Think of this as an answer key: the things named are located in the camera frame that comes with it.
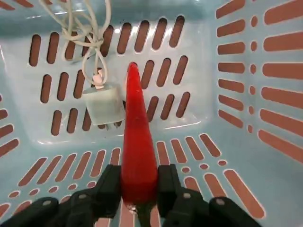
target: tangled cord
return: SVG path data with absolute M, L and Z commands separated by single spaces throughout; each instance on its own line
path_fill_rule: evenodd
M 100 47 L 104 42 L 103 39 L 103 34 L 107 27 L 109 26 L 110 18 L 111 18 L 111 6 L 110 6 L 110 0 L 105 0 L 105 6 L 106 6 L 106 19 L 104 22 L 104 25 L 101 27 L 99 30 L 98 24 L 97 24 L 97 19 L 94 14 L 94 11 L 90 5 L 89 0 L 83 0 L 83 2 L 86 5 L 86 8 L 88 10 L 89 16 L 83 12 L 73 12 L 72 7 L 71 7 L 71 0 L 67 0 L 66 3 L 57 0 L 57 3 L 61 6 L 63 10 L 66 10 L 67 15 L 63 18 L 63 20 L 60 20 L 50 9 L 50 7 L 46 4 L 45 0 L 39 0 L 40 4 L 43 6 L 43 8 L 48 12 L 48 14 L 62 26 L 62 35 L 66 39 L 66 42 L 63 46 L 63 51 L 61 54 L 61 58 L 66 61 L 65 58 L 65 51 L 67 49 L 69 41 L 74 42 L 77 45 L 80 46 L 86 46 L 88 47 L 88 51 L 83 57 L 76 58 L 74 60 L 68 60 L 68 61 L 81 61 L 82 60 L 82 72 L 85 77 L 85 79 L 95 85 L 96 87 L 102 88 L 103 84 L 106 83 L 107 78 L 108 78 L 108 72 L 107 72 L 107 65 L 105 63 L 104 57 L 102 56 L 102 53 L 100 52 Z M 83 25 L 77 16 L 82 16 L 86 18 L 90 25 Z M 81 30 L 82 33 L 76 36 L 72 36 L 71 33 L 75 30 Z M 83 42 L 84 37 L 87 37 L 89 40 L 89 43 Z M 95 68 L 94 68 L 94 73 L 95 75 L 100 75 L 100 83 L 94 82 L 92 79 L 90 79 L 85 71 L 86 68 L 86 62 L 87 59 L 93 55 L 95 56 Z M 101 73 L 98 72 L 98 61 L 99 59 L 102 62 L 103 65 L 103 72 L 102 75 Z

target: basket slot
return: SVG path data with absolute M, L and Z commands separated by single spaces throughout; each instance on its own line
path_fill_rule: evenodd
M 186 69 L 187 62 L 188 62 L 187 56 L 183 55 L 180 57 L 180 60 L 179 60 L 179 63 L 178 63 L 178 66 L 177 66 L 177 69 L 175 72 L 175 76 L 172 81 L 175 85 L 179 85 L 181 83 L 181 80 L 184 75 L 184 71 Z
M 39 180 L 37 181 L 37 184 L 43 184 L 47 181 L 47 179 L 50 177 L 52 174 L 53 170 L 56 168 L 57 164 L 61 160 L 62 156 L 56 156 L 53 158 L 51 163 L 48 165 L 46 170 L 43 172 Z
M 65 179 L 68 171 L 70 170 L 75 158 L 76 158 L 76 154 L 71 154 L 67 157 L 66 161 L 64 162 L 61 170 L 59 171 L 58 175 L 55 178 L 56 182 L 61 182 Z
M 29 64 L 31 66 L 37 66 L 38 64 L 40 45 L 41 45 L 41 37 L 39 35 L 33 35 L 32 44 L 29 53 Z
M 286 35 L 277 35 L 268 37 L 264 41 L 264 50 L 272 51 L 288 51 L 303 49 L 303 32 L 291 33 Z
M 220 150 L 217 148 L 217 146 L 214 144 L 214 142 L 209 138 L 206 134 L 201 134 L 200 139 L 206 146 L 207 150 L 213 157 L 219 157 L 221 155 Z
M 186 177 L 184 179 L 184 184 L 185 184 L 186 188 L 188 188 L 188 189 L 195 190 L 197 192 L 201 192 L 201 189 L 198 186 L 197 180 L 192 176 Z
M 117 52 L 123 54 L 126 51 L 129 36 L 131 34 L 132 26 L 130 23 L 124 23 L 121 30 L 121 35 L 117 47 Z
M 222 44 L 218 46 L 217 51 L 219 55 L 244 53 L 245 43 L 236 42 L 231 44 Z
M 146 89 L 148 87 L 148 84 L 150 82 L 153 67 L 155 66 L 155 63 L 152 60 L 148 60 L 146 62 L 144 72 L 141 79 L 141 87 L 142 89 Z
M 38 170 L 42 167 L 42 165 L 45 163 L 47 158 L 42 157 L 36 161 L 36 163 L 29 169 L 29 171 L 24 175 L 24 177 L 20 180 L 18 183 L 19 187 L 27 185 L 35 176 L 35 174 L 38 172 Z
M 111 25 L 109 25 L 103 34 L 104 42 L 100 47 L 100 52 L 103 55 L 103 57 L 106 57 L 108 54 L 113 32 L 114 32 L 114 28 Z
M 226 120 L 227 122 L 229 122 L 230 124 L 233 124 L 234 126 L 238 127 L 239 129 L 243 128 L 243 121 L 240 120 L 239 118 L 223 111 L 223 110 L 219 110 L 218 114 L 221 118 L 223 118 L 224 120 Z
M 163 110 L 162 110 L 162 113 L 161 113 L 161 116 L 160 116 L 160 118 L 162 120 L 166 120 L 168 118 L 171 107 L 172 107 L 172 104 L 174 102 L 174 99 L 175 99 L 175 97 L 174 97 L 173 94 L 169 94 L 167 96 L 164 107 L 163 107 Z
M 169 157 L 167 154 L 166 145 L 163 141 L 158 141 L 156 143 L 157 151 L 158 151 L 158 157 L 159 157 L 159 164 L 160 165 L 169 165 Z
M 301 0 L 293 0 L 283 5 L 271 8 L 266 11 L 264 22 L 267 25 L 271 25 L 303 16 L 302 7 L 303 4 Z
M 262 70 L 266 77 L 303 79 L 303 63 L 266 63 Z
M 184 113 L 186 111 L 189 99 L 190 99 L 190 93 L 189 92 L 185 92 L 182 95 L 179 107 L 178 107 L 177 112 L 176 112 L 176 117 L 178 117 L 178 118 L 183 117 L 183 115 L 184 115 Z
M 201 152 L 200 148 L 196 144 L 194 138 L 186 137 L 185 140 L 195 160 L 197 161 L 203 160 L 204 159 L 203 153 Z
M 115 148 L 112 150 L 110 164 L 115 165 L 115 166 L 119 164 L 120 152 L 121 152 L 120 148 Z
M 283 140 L 276 135 L 269 133 L 264 130 L 258 131 L 258 137 L 261 141 L 268 144 L 269 146 L 281 151 L 283 154 L 301 162 L 303 164 L 303 149 L 286 141 Z
M 186 158 L 184 150 L 180 144 L 180 141 L 174 139 L 174 140 L 171 140 L 171 144 L 172 144 L 173 150 L 175 152 L 178 163 L 186 163 L 187 158 Z
M 232 35 L 242 32 L 245 28 L 245 20 L 237 20 L 217 28 L 217 37 Z
M 104 157 L 105 157 L 105 150 L 100 150 L 97 153 L 95 163 L 93 165 L 93 168 L 91 169 L 90 176 L 91 177 L 97 177 L 101 173 L 102 165 L 104 162 Z
M 229 97 L 223 96 L 223 95 L 219 95 L 218 100 L 219 100 L 220 103 L 225 104 L 225 105 L 227 105 L 231 108 L 234 108 L 236 110 L 243 111 L 243 109 L 244 109 L 243 103 L 239 100 L 229 98 Z
M 143 50 L 149 27 L 150 27 L 150 23 L 147 20 L 141 22 L 138 31 L 137 40 L 134 45 L 134 50 L 136 52 L 141 52 Z
M 266 100 L 303 109 L 303 93 L 264 87 L 261 94 Z
M 146 113 L 149 122 L 151 122 L 153 117 L 154 117 L 154 114 L 156 112 L 156 108 L 157 108 L 157 105 L 158 105 L 158 101 L 159 101 L 159 98 L 156 97 L 156 96 L 153 96 L 151 98 L 151 101 L 150 101 L 150 104 L 147 108 L 147 113 Z
M 78 35 L 78 33 L 71 32 L 71 35 L 76 36 L 76 35 Z M 75 52 L 75 47 L 76 47 L 76 44 L 73 41 L 68 42 L 68 45 L 67 45 L 67 48 L 66 48 L 65 54 L 64 54 L 65 59 L 72 60 L 72 58 L 74 56 L 74 52 Z
M 158 22 L 157 29 L 155 31 L 155 35 L 151 45 L 154 50 L 158 50 L 161 47 L 164 33 L 166 30 L 166 25 L 167 20 L 165 18 L 161 18 Z
M 59 44 L 59 34 L 56 32 L 51 33 L 51 36 L 49 38 L 49 45 L 48 45 L 47 58 L 46 58 L 49 64 L 54 64 L 56 60 L 58 44 Z
M 215 174 L 207 173 L 204 175 L 204 180 L 206 181 L 212 195 L 214 197 L 218 196 L 227 196 L 226 192 L 224 191 L 221 183 L 219 182 L 218 178 Z
M 234 170 L 225 170 L 224 175 L 252 217 L 263 218 L 265 216 L 264 209 L 261 207 L 256 197 L 242 181 L 238 173 L 236 173 Z
M 171 33 L 170 40 L 169 40 L 169 45 L 172 48 L 176 47 L 178 42 L 179 42 L 184 22 L 185 22 L 185 19 L 184 19 L 183 16 L 178 16 L 177 17 L 174 28 L 173 28 L 172 33 Z
M 157 86 L 158 87 L 164 86 L 167 75 L 169 73 L 170 65 L 171 65 L 171 60 L 169 58 L 165 58 L 163 60 L 163 63 L 162 63 L 162 66 L 161 66 L 161 69 L 160 69 L 160 72 L 159 72 L 159 76 L 158 76 L 158 79 L 157 79 Z
M 216 11 L 216 18 L 219 19 L 221 17 L 224 17 L 228 14 L 231 14 L 241 8 L 243 8 L 245 5 L 245 0 L 233 0 L 225 4 L 224 6 L 220 7 Z
M 83 129 L 84 131 L 89 131 L 89 130 L 90 130 L 90 127 L 91 127 L 91 119 L 90 119 L 90 116 L 89 116 L 89 112 L 88 112 L 88 110 L 86 109 L 86 110 L 85 110 L 84 119 L 83 119 L 82 129 Z
M 82 158 L 78 164 L 78 167 L 72 177 L 74 180 L 78 180 L 83 176 L 87 163 L 89 162 L 90 155 L 91 155 L 91 152 L 85 152 L 82 155 Z
M 274 113 L 269 110 L 262 109 L 260 111 L 260 117 L 263 121 L 273 124 L 281 129 L 288 130 L 303 137 L 303 122 L 289 118 L 287 116 Z

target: red pepper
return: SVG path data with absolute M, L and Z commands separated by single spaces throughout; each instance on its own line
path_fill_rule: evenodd
M 122 153 L 121 186 L 126 204 L 155 201 L 157 162 L 153 148 L 137 65 L 128 68 L 126 118 Z

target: oval hole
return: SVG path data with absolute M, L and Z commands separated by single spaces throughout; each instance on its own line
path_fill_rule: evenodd
M 88 112 L 88 110 L 86 109 L 86 110 L 85 110 L 84 119 L 83 119 L 82 129 L 83 129 L 84 131 L 88 131 L 88 130 L 90 130 L 90 126 L 91 126 L 91 119 L 90 119 L 90 116 L 89 116 L 89 112 Z
M 49 99 L 49 94 L 51 91 L 52 77 L 50 75 L 45 75 L 43 77 L 41 97 L 40 100 L 43 103 L 47 103 Z
M 141 22 L 137 40 L 134 45 L 135 51 L 141 52 L 143 50 L 149 27 L 150 27 L 150 23 L 147 20 Z
M 76 108 L 72 108 L 70 111 L 70 117 L 67 123 L 67 132 L 74 133 L 76 128 L 76 122 L 78 117 L 78 110 Z
M 115 148 L 112 150 L 112 155 L 110 158 L 110 164 L 117 166 L 119 164 L 120 159 L 120 148 Z
M 174 102 L 174 95 L 170 94 L 167 96 L 166 101 L 164 103 L 164 107 L 161 113 L 161 119 L 166 120 L 169 117 L 169 113 Z
M 205 174 L 204 179 L 214 197 L 225 196 L 226 193 L 222 188 L 218 178 L 214 174 Z
M 169 45 L 171 47 L 176 47 L 178 42 L 179 42 L 179 38 L 181 36 L 181 32 L 183 29 L 183 25 L 184 25 L 185 19 L 183 16 L 178 16 L 174 25 L 174 29 L 172 30 L 171 33 L 171 37 L 169 40 Z
M 72 36 L 78 35 L 77 32 L 71 32 Z M 74 56 L 76 44 L 73 41 L 69 41 L 65 50 L 65 59 L 71 60 Z
M 89 157 L 90 157 L 91 153 L 90 152 L 85 152 L 83 155 L 82 155 L 82 158 L 78 164 L 78 167 L 73 175 L 73 179 L 74 180 L 78 180 L 80 179 L 83 174 L 84 174 L 84 171 L 85 171 L 85 168 L 86 168 L 86 165 L 89 161 Z
M 159 101 L 159 98 L 154 96 L 151 98 L 151 101 L 150 101 L 150 104 L 147 108 L 147 118 L 148 118 L 148 121 L 151 122 L 152 119 L 153 119 L 153 116 L 156 112 L 156 108 L 157 108 L 157 105 L 158 105 L 158 101 Z
M 176 113 L 176 116 L 178 118 L 181 118 L 183 117 L 185 111 L 186 111 L 186 107 L 188 105 L 188 102 L 189 102 L 189 98 L 190 98 L 190 93 L 189 92 L 185 92 L 181 98 L 181 101 L 180 101 L 180 104 L 179 104 L 179 107 L 178 107 L 178 110 L 177 110 L 177 113 Z
M 109 25 L 103 34 L 104 42 L 100 47 L 100 52 L 103 55 L 103 57 L 106 57 L 108 54 L 110 42 L 113 36 L 113 31 L 114 28 L 111 25 Z
M 187 56 L 185 56 L 185 55 L 181 56 L 177 69 L 176 69 L 174 79 L 172 81 L 175 85 L 178 85 L 181 83 L 181 80 L 183 78 L 183 74 L 184 74 L 184 71 L 185 71 L 185 68 L 187 65 L 187 61 L 188 61 Z
M 264 210 L 239 175 L 234 170 L 226 170 L 224 171 L 224 175 L 240 197 L 249 213 L 254 218 L 263 218 L 265 215 Z
M 237 20 L 234 22 L 231 22 L 229 24 L 223 25 L 221 27 L 217 28 L 217 36 L 222 37 L 226 35 L 232 35 L 235 33 L 239 33 L 243 31 L 245 28 L 245 20 Z
M 66 72 L 63 72 L 60 75 L 58 94 L 57 94 L 57 99 L 59 101 L 63 101 L 65 99 L 68 77 L 69 75 Z
M 148 60 L 146 62 L 144 72 L 142 75 L 141 79 L 141 87 L 142 89 L 146 89 L 148 87 L 148 84 L 150 82 L 151 76 L 152 76 L 152 71 L 155 63 L 152 60 Z
M 18 145 L 19 145 L 19 140 L 18 139 L 13 139 L 10 142 L 2 145 L 0 147 L 0 157 L 2 157 L 3 155 L 9 153 L 14 148 L 16 148 Z
M 164 142 L 162 141 L 157 142 L 157 151 L 159 155 L 160 165 L 169 165 L 169 157 Z
M 195 160 L 197 160 L 197 161 L 203 160 L 204 156 L 203 156 L 200 148 L 196 144 L 194 138 L 186 137 L 185 140 L 186 140 L 186 143 L 187 143 L 191 153 L 193 154 Z
M 239 118 L 223 111 L 223 110 L 219 110 L 218 114 L 221 118 L 223 118 L 224 120 L 226 120 L 227 122 L 229 122 L 230 124 L 238 127 L 238 128 L 243 128 L 243 121 L 241 121 Z
M 56 60 L 58 43 L 59 43 L 59 34 L 56 32 L 51 33 L 49 39 L 49 45 L 48 45 L 47 58 L 46 58 L 49 64 L 54 64 Z
M 104 156 L 105 156 L 105 150 L 100 150 L 97 153 L 95 163 L 94 163 L 93 168 L 91 169 L 91 172 L 90 172 L 91 177 L 96 177 L 101 173 L 101 168 L 102 168 L 102 165 L 103 165 Z
M 33 35 L 32 44 L 29 53 L 29 64 L 31 66 L 37 66 L 38 64 L 40 45 L 41 45 L 41 37 L 39 35 Z
M 169 58 L 166 58 L 163 60 L 163 63 L 162 63 L 162 66 L 161 66 L 161 69 L 159 72 L 159 76 L 157 79 L 158 87 L 162 87 L 165 84 L 166 77 L 169 72 L 170 64 L 171 64 L 171 60 Z
M 38 170 L 41 168 L 41 166 L 44 164 L 47 158 L 42 157 L 39 160 L 36 161 L 36 163 L 29 169 L 29 171 L 25 174 L 25 176 L 21 179 L 21 181 L 18 183 L 19 187 L 27 185 L 31 179 L 35 176 L 35 174 L 38 172 Z
M 161 46 L 162 39 L 164 37 L 165 29 L 167 25 L 167 20 L 165 18 L 161 18 L 158 22 L 157 29 L 155 32 L 155 36 L 152 41 L 152 48 L 154 50 L 158 50 Z
M 186 163 L 187 159 L 179 140 L 171 141 L 178 163 Z
M 61 170 L 59 171 L 58 175 L 55 178 L 56 182 L 61 182 L 64 180 L 64 178 L 66 177 L 69 169 L 71 168 L 75 158 L 76 158 L 76 154 L 71 154 L 67 157 L 66 161 L 64 162 Z
M 52 174 L 53 170 L 55 169 L 55 167 L 57 166 L 57 164 L 59 163 L 61 158 L 62 158 L 62 156 L 56 156 L 53 158 L 51 163 L 48 165 L 48 167 L 46 168 L 44 173 L 41 175 L 41 177 L 37 181 L 37 184 L 43 184 L 47 181 L 47 179 Z
M 117 47 L 117 52 L 123 54 L 126 51 L 129 35 L 131 34 L 132 26 L 130 23 L 124 23 L 122 26 L 122 31 Z
M 219 157 L 221 155 L 221 152 L 217 148 L 217 146 L 213 143 L 213 141 L 208 137 L 206 134 L 201 134 L 200 139 L 206 146 L 207 150 L 213 157 Z
M 53 113 L 53 123 L 52 123 L 52 130 L 51 133 L 53 136 L 57 136 L 60 131 L 62 113 L 59 110 L 56 110 Z
M 302 0 L 293 0 L 286 4 L 274 7 L 266 11 L 264 22 L 267 25 L 279 23 L 284 20 L 294 19 L 303 16 Z

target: laundry basket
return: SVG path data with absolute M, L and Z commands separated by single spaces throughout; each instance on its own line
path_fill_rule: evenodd
M 61 60 L 61 27 L 37 2 L 0 1 L 0 223 L 40 197 L 93 187 L 123 148 L 124 122 L 91 124 L 81 63 Z M 137 63 L 159 165 L 176 164 L 184 186 L 206 201 L 230 197 L 264 227 L 303 226 L 303 1 L 111 3 L 109 80 L 123 88 Z M 91 4 L 102 24 L 104 2 Z M 69 43 L 65 57 L 86 51 Z M 139 226 L 123 204 L 96 224 L 108 225 Z

